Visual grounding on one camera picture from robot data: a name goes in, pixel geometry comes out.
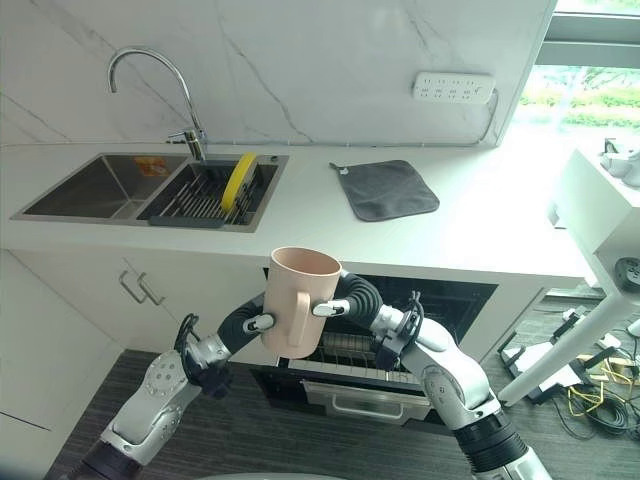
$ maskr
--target cabinet handle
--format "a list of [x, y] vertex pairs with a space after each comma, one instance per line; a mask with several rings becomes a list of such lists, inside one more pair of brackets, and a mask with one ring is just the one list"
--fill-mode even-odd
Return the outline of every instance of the cabinet handle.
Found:
[[127, 285], [126, 282], [124, 281], [124, 277], [126, 277], [128, 273], [129, 272], [125, 270], [120, 274], [120, 278], [118, 279], [118, 281], [120, 282], [120, 286], [122, 286], [122, 288], [124, 288], [127, 291], [127, 293], [131, 295], [131, 298], [133, 298], [136, 302], [144, 303], [144, 301], [147, 298], [147, 292], [144, 292], [143, 290], [143, 292], [145, 293], [144, 296], [138, 297], [136, 293], [133, 290], [131, 290], [131, 287], [129, 287], [129, 285]]
[[400, 411], [397, 414], [372, 412], [371, 410], [360, 410], [359, 408], [346, 408], [338, 405], [338, 396], [334, 393], [331, 398], [331, 406], [336, 412], [348, 413], [351, 415], [363, 415], [365, 417], [378, 418], [380, 420], [400, 420], [404, 417], [404, 404], [400, 403]]
[[146, 275], [147, 274], [143, 272], [138, 277], [138, 286], [140, 287], [140, 290], [142, 290], [147, 295], [147, 297], [149, 297], [149, 299], [153, 302], [154, 305], [160, 305], [166, 297], [160, 297], [159, 299], [156, 298], [156, 296], [153, 294], [153, 292], [149, 288], [149, 285], [147, 285], [144, 281], [144, 277]]

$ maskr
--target dish cloth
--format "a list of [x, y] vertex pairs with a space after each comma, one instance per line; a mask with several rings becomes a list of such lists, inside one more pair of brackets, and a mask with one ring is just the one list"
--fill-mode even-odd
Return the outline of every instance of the dish cloth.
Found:
[[404, 160], [348, 167], [329, 165], [338, 173], [353, 212], [365, 222], [429, 213], [440, 206], [438, 197]]

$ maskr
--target floor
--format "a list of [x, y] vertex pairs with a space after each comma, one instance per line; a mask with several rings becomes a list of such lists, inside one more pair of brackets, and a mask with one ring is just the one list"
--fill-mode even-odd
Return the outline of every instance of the floor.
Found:
[[[584, 299], [581, 303], [593, 308], [597, 300]], [[559, 325], [561, 312], [577, 305], [568, 298], [546, 299], [520, 325], [512, 344], [547, 340]], [[123, 401], [136, 390], [153, 356], [127, 351], [120, 357], [47, 479], [57, 479], [82, 458]], [[494, 390], [509, 382], [497, 355], [483, 366]], [[349, 480], [471, 478], [451, 436], [273, 409], [244, 365], [234, 365], [233, 370], [232, 393], [223, 400], [201, 397], [193, 402], [174, 437], [140, 478], [187, 480], [260, 471], [305, 472]], [[589, 441], [576, 440], [563, 430], [550, 403], [533, 406], [521, 401], [508, 412], [555, 480], [640, 478], [640, 441], [600, 432]], [[582, 433], [591, 428], [584, 419], [567, 421]]]

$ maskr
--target kitchen sink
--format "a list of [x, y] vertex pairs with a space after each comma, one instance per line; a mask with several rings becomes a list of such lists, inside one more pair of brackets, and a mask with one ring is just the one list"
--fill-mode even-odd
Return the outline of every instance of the kitchen sink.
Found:
[[253, 232], [288, 157], [262, 155], [230, 211], [220, 200], [240, 155], [100, 154], [12, 218]]

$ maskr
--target oven door handle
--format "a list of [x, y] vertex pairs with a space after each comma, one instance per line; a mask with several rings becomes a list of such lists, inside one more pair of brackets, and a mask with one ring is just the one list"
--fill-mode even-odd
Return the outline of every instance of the oven door handle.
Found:
[[358, 408], [346, 408], [338, 405], [338, 395], [333, 394], [331, 396], [331, 406], [336, 412], [346, 413], [351, 415], [362, 415], [365, 417], [378, 418], [380, 420], [400, 420], [404, 417], [404, 404], [399, 403], [400, 412], [397, 414], [388, 414], [380, 412], [372, 412], [371, 410], [360, 410]]

